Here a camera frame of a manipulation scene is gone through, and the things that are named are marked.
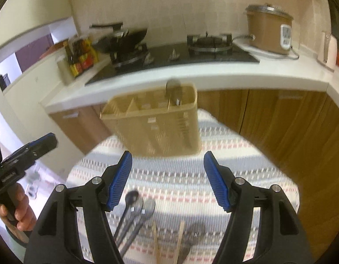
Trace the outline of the person's left hand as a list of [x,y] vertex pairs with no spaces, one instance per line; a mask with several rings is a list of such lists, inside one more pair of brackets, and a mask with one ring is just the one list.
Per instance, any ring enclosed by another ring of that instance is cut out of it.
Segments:
[[25,194],[24,189],[19,183],[15,185],[15,198],[17,206],[15,210],[15,218],[18,220],[16,226],[12,225],[8,219],[8,210],[5,205],[0,203],[0,219],[12,234],[20,232],[32,231],[36,225],[36,216],[29,205],[29,198]]

